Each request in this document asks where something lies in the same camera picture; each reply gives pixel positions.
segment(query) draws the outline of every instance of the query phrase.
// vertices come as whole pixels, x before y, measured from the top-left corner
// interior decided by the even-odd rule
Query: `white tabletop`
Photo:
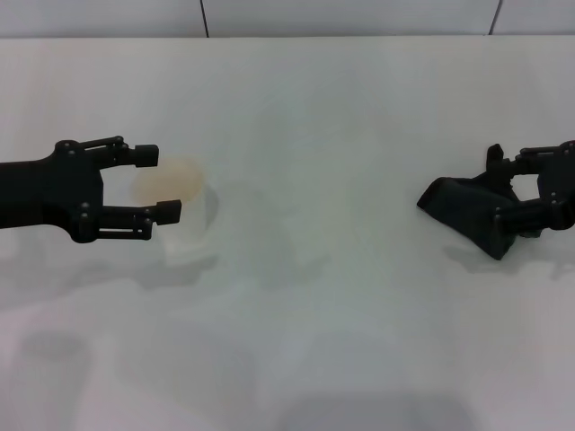
[[[211,190],[176,267],[0,232],[0,429],[574,429],[575,232],[497,262],[415,205],[574,138],[574,72],[570,37],[0,41],[1,160],[123,135]]]

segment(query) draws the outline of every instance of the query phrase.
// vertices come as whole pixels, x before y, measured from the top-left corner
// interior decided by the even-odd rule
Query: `plastic cup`
[[[177,263],[204,245],[206,199],[204,173],[192,159],[160,159],[154,168],[142,169],[133,184],[133,197],[141,206],[165,200],[181,201],[178,224],[154,227],[168,263]]]

